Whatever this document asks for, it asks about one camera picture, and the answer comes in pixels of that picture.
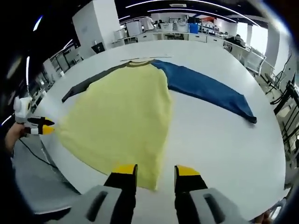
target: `white table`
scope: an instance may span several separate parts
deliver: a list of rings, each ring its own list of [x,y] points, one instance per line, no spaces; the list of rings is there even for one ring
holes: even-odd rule
[[[217,188],[239,207],[245,219],[266,211],[284,194],[285,152],[278,122],[265,94],[247,70],[226,50],[191,41],[152,41],[125,45],[92,56],[68,70],[48,91],[36,115],[58,122],[78,95],[61,98],[74,85],[103,70],[137,57],[184,65],[243,94],[257,124],[211,103],[171,91],[173,115],[158,191],[137,189],[132,223],[177,223],[174,209],[174,165],[192,167],[208,187]],[[56,136],[42,136],[50,156],[81,193],[107,176],[65,149]]]

